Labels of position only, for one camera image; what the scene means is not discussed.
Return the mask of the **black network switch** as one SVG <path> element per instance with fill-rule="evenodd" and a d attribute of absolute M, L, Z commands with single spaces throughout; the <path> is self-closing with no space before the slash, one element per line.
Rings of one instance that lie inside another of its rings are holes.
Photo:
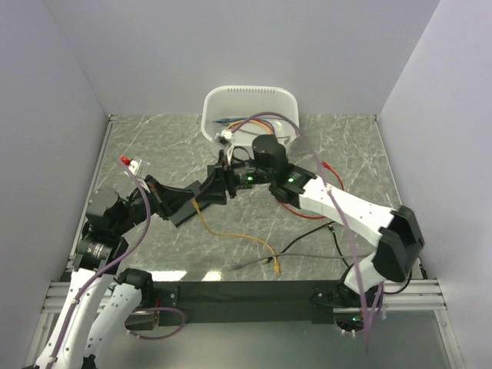
<path fill-rule="evenodd" d="M 221 186 L 219 184 L 216 163 L 208 166 L 208 180 L 210 181 L 209 188 L 211 188 L 214 192 L 222 193 L 223 191 L 221 190 Z"/>
<path fill-rule="evenodd" d="M 200 184 L 201 184 L 200 181 L 194 181 L 189 186 L 187 186 L 186 189 L 190 189 L 193 192 L 197 192 L 199 190 Z M 171 223 L 176 228 L 178 228 L 181 225 L 183 225 L 186 221 L 192 219 L 197 214 L 198 213 L 195 207 L 193 206 L 193 204 L 190 201 L 188 201 L 183 206 L 181 206 L 175 214 L 171 216 Z"/>

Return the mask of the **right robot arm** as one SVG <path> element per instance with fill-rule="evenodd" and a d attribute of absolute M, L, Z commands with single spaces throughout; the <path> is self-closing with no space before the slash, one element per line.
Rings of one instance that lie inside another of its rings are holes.
<path fill-rule="evenodd" d="M 216 165 L 195 200 L 226 204 L 238 190 L 267 185 L 276 200 L 307 210 L 342 225 L 347 236 L 361 236 L 374 251 L 354 260 L 338 282 L 335 295 L 354 307 L 368 303 L 372 289 L 385 281 L 403 282 L 419 258 L 425 242 L 417 217 L 409 207 L 373 204 L 328 184 L 320 175 L 289 162 L 285 147 L 273 135 L 253 139 L 249 159 L 234 158 L 236 147 L 227 141 Z"/>

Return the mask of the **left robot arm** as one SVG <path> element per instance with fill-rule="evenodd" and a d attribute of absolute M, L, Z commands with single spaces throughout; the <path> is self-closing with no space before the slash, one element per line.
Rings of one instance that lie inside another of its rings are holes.
<path fill-rule="evenodd" d="M 153 214 L 165 220 L 183 209 L 195 214 L 191 199 L 204 185 L 173 188 L 150 175 L 131 179 L 136 188 L 127 198 L 113 188 L 99 188 L 89 197 L 68 293 L 34 368 L 100 368 L 104 346 L 133 313 L 156 317 L 161 311 L 149 272 L 118 270 L 136 249 L 124 235 L 140 224 L 148 229 Z"/>

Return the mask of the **white plastic bin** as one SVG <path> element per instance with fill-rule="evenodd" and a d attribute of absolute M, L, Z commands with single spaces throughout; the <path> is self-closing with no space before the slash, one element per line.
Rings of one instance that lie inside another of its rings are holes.
<path fill-rule="evenodd" d="M 204 99 L 201 133 L 213 142 L 223 129 L 234 133 L 234 145 L 252 151 L 259 135 L 274 135 L 288 150 L 299 128 L 298 103 L 287 90 L 279 87 L 225 85 L 212 89 Z"/>

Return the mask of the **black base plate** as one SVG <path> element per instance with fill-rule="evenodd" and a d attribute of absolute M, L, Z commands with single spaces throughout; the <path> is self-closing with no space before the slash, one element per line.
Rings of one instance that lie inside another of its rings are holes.
<path fill-rule="evenodd" d="M 177 308 L 189 324 L 310 321 L 332 324 L 336 309 L 361 309 L 336 280 L 155 282 L 137 307 Z"/>

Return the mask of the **aluminium rail frame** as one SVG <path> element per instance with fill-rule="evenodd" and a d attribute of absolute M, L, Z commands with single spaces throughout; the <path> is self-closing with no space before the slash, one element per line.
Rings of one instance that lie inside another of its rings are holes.
<path fill-rule="evenodd" d="M 123 198 L 112 188 L 99 188 L 88 197 L 65 301 L 53 330 L 42 338 L 34 367 L 100 368 L 111 339 L 119 331 L 136 335 L 143 317 L 175 331 L 187 323 L 309 320 L 358 336 L 385 310 L 446 309 L 437 281 L 412 278 L 424 238 L 410 208 L 370 203 L 290 163 L 282 138 L 295 139 L 297 121 L 273 112 L 251 120 L 267 131 L 243 135 L 247 118 L 228 122 L 214 136 L 218 160 L 203 182 L 188 188 L 161 184 L 140 159 L 119 158 L 135 190 Z M 284 205 L 343 225 L 374 252 L 353 254 L 337 280 L 157 282 L 147 271 L 119 270 L 133 252 L 126 233 L 136 226 L 148 229 L 153 214 L 164 220 L 186 210 L 200 214 L 204 206 L 226 204 L 255 185 L 267 185 Z"/>

